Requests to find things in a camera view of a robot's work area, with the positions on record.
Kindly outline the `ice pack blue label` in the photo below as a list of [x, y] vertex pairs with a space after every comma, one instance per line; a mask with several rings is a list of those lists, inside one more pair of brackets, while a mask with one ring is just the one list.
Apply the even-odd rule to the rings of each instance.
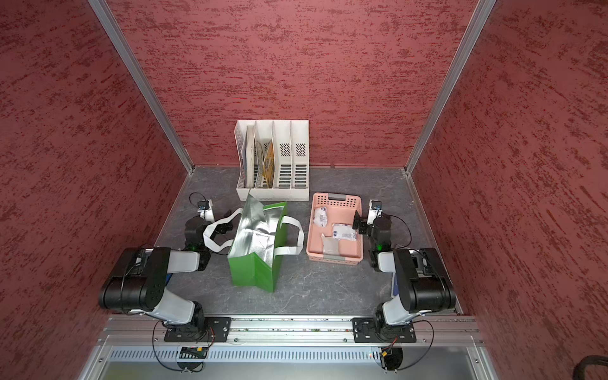
[[352, 225], [334, 223], [332, 225], [332, 237], [337, 240], [354, 242], [357, 240], [358, 231]]

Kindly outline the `pink perforated plastic basket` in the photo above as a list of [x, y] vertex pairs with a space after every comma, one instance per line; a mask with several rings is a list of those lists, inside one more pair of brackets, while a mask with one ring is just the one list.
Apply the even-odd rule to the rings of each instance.
[[315, 193], [310, 212], [307, 256], [311, 261], [357, 265], [364, 258], [363, 237], [354, 228], [362, 214], [359, 196]]

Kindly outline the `ice pack clear front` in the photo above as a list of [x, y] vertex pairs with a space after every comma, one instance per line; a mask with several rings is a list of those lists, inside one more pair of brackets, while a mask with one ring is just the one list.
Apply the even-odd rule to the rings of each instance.
[[322, 252], [324, 256], [339, 256], [339, 241], [332, 236], [326, 237], [324, 234], [321, 236], [322, 240]]

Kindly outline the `ice pack clear white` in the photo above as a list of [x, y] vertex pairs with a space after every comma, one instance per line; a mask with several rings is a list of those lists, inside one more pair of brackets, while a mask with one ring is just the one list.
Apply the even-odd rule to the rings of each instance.
[[313, 213], [313, 224], [325, 228], [328, 224], [328, 212], [326, 207], [317, 207]]

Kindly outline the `green insulated delivery bag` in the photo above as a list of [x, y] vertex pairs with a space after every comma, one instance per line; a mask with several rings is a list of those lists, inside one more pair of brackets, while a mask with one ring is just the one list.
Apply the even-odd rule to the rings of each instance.
[[[212, 234], [219, 230], [219, 225], [235, 218], [239, 218], [239, 223], [234, 238], [217, 244]], [[256, 287], [272, 293], [283, 258], [302, 253], [305, 234], [299, 220], [288, 215], [287, 203], [264, 206], [255, 197], [247, 196], [242, 208], [207, 226], [203, 238], [210, 251], [228, 251], [234, 286]]]

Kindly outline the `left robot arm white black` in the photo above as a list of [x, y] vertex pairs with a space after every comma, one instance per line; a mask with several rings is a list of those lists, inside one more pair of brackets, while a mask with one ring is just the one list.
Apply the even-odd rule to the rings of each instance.
[[202, 306], [166, 287], [176, 273], [202, 272], [211, 259], [204, 231], [212, 223], [193, 217], [185, 223], [185, 248], [127, 248], [102, 286], [98, 304], [125, 315], [144, 314], [167, 329], [168, 342], [200, 341], [208, 336]]

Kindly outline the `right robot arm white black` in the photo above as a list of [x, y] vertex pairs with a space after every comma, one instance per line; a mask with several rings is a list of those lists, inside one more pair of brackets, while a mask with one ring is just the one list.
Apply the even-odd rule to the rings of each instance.
[[366, 235], [371, 267], [393, 277], [394, 295], [375, 312], [378, 340], [399, 340], [415, 318], [455, 308], [457, 296], [436, 249], [393, 246], [392, 222], [386, 216], [376, 218]]

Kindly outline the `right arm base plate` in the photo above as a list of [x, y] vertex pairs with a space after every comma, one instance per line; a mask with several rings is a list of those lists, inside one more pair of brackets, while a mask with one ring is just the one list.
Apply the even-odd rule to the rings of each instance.
[[416, 343], [411, 324], [390, 326], [376, 318], [353, 318], [351, 323], [356, 343]]

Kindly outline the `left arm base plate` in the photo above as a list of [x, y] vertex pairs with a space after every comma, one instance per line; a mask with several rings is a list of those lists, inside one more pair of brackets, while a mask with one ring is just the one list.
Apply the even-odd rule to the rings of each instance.
[[186, 325], [168, 325], [164, 342], [167, 343], [225, 343], [231, 330], [230, 317], [205, 317]]

